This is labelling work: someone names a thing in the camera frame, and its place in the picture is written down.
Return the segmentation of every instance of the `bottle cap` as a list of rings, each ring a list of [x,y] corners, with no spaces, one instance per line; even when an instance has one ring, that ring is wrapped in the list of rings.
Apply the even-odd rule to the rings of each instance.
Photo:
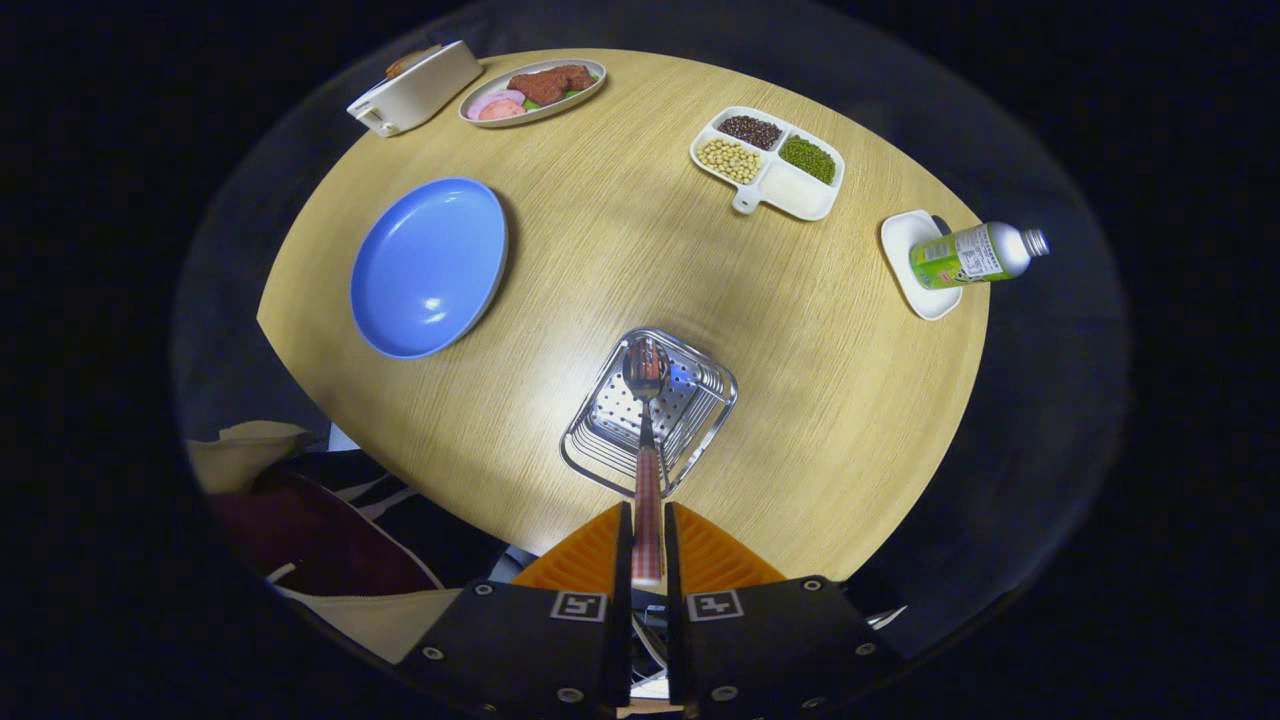
[[[1032,258],[1048,255],[1048,241],[1044,240],[1044,233],[1039,228],[1023,231],[1023,245],[1027,246],[1027,252]]]

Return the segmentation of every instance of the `white container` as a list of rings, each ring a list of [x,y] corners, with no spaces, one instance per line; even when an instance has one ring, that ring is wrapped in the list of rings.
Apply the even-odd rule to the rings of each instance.
[[[884,249],[884,258],[893,270],[893,277],[897,278],[897,286],[902,288],[902,296],[906,297],[911,310],[925,320],[937,320],[946,315],[960,305],[960,297],[964,295],[961,287],[925,290],[911,270],[911,249],[940,237],[942,233],[938,232],[933,215],[924,210],[893,215],[881,224],[881,246]]]
[[[383,137],[399,135],[429,120],[481,72],[471,49],[458,40],[369,88],[347,113]]]
[[[750,142],[746,142],[745,140],[739,140],[732,135],[716,129],[717,126],[733,115],[746,115],[749,118],[773,123],[782,131],[782,135],[778,136],[772,147],[760,149]],[[782,143],[792,136],[799,136],[800,138],[817,145],[836,161],[836,176],[831,179],[831,184],[822,182],[778,156],[778,149],[782,147]],[[753,152],[760,154],[760,158],[764,160],[764,165],[758,173],[755,173],[751,182],[742,184],[730,179],[708,168],[701,160],[698,159],[698,149],[701,147],[704,142],[714,138],[736,142]],[[744,215],[754,213],[756,205],[763,201],[773,205],[783,213],[787,213],[788,215],[800,218],[801,220],[820,220],[831,213],[831,208],[836,204],[836,196],[840,195],[840,184],[845,181],[845,159],[824,140],[809,135],[794,124],[774,118],[768,113],[763,113],[755,108],[744,108],[741,105],[724,108],[714,118],[712,118],[712,122],[703,126],[698,137],[695,137],[694,142],[689,146],[689,156],[699,168],[737,188],[737,195],[733,196],[732,205],[735,210],[742,213]],[[777,173],[777,176],[769,179],[769,173]]]

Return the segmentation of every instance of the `spoon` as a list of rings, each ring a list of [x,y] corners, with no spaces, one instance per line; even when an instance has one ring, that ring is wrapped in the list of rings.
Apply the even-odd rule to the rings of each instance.
[[[641,338],[627,348],[622,359],[622,382],[641,404],[640,447],[636,451],[635,546],[631,548],[631,583],[637,585],[662,583],[662,541],[658,529],[660,459],[653,441],[649,404],[662,395],[669,377],[667,354],[652,338]]]

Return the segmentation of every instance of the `green label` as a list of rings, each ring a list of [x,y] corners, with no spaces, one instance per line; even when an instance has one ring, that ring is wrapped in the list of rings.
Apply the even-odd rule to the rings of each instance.
[[[989,247],[989,241],[986,240],[986,232],[982,233],[982,238],[968,237],[965,233],[972,233],[973,231],[986,231],[984,227],[979,225],[970,231],[961,231],[957,233],[948,234],[946,237],[940,237],[938,240],[931,240],[929,242],[922,242],[911,247],[911,274],[920,286],[928,290],[937,290],[940,287],[956,287],[975,282],[989,282],[989,281],[1004,281],[1009,279],[1009,273],[1000,269],[997,272],[984,272],[979,277],[972,277],[965,272],[965,263],[961,261],[960,254],[956,251],[956,245],[972,246],[975,241],[980,243],[987,242]],[[996,263],[995,255],[989,256],[989,263]],[[973,266],[973,260],[970,260],[970,269]]]

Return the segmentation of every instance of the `bottle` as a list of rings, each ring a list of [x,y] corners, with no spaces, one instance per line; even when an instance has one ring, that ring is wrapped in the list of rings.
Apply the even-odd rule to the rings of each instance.
[[[911,274],[927,290],[1007,281],[1041,255],[1048,255],[1043,232],[983,223],[911,247]]]

